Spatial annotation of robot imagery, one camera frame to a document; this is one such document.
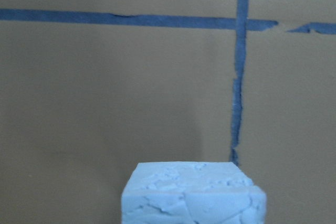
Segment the light blue foam block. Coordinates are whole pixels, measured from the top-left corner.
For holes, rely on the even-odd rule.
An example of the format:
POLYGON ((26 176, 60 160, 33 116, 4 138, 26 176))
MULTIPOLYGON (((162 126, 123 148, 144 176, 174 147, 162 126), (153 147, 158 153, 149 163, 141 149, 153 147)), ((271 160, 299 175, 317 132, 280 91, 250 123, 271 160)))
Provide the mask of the light blue foam block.
POLYGON ((138 163, 122 223, 264 223, 266 193, 232 162, 138 163))

